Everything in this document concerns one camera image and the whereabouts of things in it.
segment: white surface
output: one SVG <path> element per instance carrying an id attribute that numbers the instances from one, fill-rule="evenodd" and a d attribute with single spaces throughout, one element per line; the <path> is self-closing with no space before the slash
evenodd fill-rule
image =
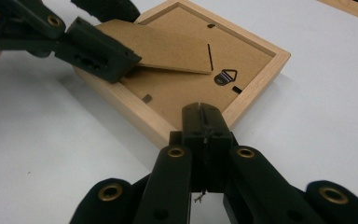
<path id="1" fill-rule="evenodd" d="M 69 0 L 45 0 L 69 25 Z M 163 1 L 133 0 L 141 10 Z M 292 53 L 232 130 L 292 185 L 327 179 L 358 196 L 358 18 L 313 0 L 196 0 Z M 67 223 L 97 182 L 133 183 L 158 150 L 83 83 L 69 64 L 26 52 L 0 58 L 0 223 Z M 228 223 L 219 195 L 192 223 Z"/>

